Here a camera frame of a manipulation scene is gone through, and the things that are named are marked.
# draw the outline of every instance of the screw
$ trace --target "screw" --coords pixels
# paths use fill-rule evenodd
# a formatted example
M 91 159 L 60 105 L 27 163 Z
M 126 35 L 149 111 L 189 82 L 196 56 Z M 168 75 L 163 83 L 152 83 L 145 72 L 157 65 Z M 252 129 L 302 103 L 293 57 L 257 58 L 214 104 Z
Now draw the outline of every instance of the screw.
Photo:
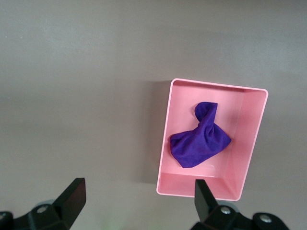
M 227 208 L 226 206 L 221 207 L 221 212 L 223 212 L 224 214 L 230 214 L 231 211 L 229 208 Z
M 0 214 L 0 220 L 2 220 L 6 216 L 6 213 Z
M 37 213 L 43 213 L 43 212 L 45 212 L 47 210 L 47 208 L 48 208 L 48 206 L 42 206 L 36 212 Z
M 271 223 L 271 222 L 272 222 L 271 218 L 268 217 L 267 215 L 264 215 L 264 214 L 260 215 L 260 219 L 261 219 L 263 222 L 266 222 L 266 223 Z

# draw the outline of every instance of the pink tray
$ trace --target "pink tray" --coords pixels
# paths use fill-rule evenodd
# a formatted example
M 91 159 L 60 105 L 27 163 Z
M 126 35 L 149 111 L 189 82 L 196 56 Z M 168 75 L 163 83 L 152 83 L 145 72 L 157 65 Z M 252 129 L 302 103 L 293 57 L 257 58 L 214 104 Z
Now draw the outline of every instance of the pink tray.
M 267 98 L 264 89 L 174 79 L 168 99 L 157 192 L 194 197 L 195 179 L 204 179 L 216 199 L 239 200 Z M 217 155 L 184 169 L 170 153 L 169 137 L 197 127 L 194 108 L 199 102 L 218 103 L 215 123 L 232 141 Z

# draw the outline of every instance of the purple cloth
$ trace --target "purple cloth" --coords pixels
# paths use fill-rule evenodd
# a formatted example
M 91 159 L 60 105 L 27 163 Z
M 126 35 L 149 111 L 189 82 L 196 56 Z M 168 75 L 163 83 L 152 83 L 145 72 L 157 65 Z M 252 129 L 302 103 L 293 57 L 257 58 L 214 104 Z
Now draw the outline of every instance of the purple cloth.
M 231 139 L 214 123 L 217 103 L 201 102 L 195 107 L 196 129 L 170 137 L 171 153 L 183 168 L 194 167 L 225 149 Z

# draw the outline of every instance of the purple towel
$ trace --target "purple towel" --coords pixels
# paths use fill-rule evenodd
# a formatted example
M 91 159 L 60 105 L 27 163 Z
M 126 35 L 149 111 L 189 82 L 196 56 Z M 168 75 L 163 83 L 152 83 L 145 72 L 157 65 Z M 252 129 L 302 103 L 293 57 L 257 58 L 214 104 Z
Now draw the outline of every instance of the purple towel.
M 183 168 L 194 167 L 225 149 L 231 139 L 214 123 L 217 103 L 201 102 L 195 107 L 196 129 L 170 137 L 171 153 Z

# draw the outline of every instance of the gray table surface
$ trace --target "gray table surface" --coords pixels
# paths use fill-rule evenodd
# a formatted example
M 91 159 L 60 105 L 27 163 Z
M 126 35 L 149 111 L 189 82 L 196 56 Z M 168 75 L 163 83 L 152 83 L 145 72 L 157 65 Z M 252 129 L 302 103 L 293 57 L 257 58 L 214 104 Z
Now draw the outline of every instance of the gray table surface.
M 307 1 L 0 0 L 0 210 L 85 177 L 73 230 L 188 230 L 193 198 L 156 193 L 169 83 L 264 88 L 247 217 L 307 226 Z

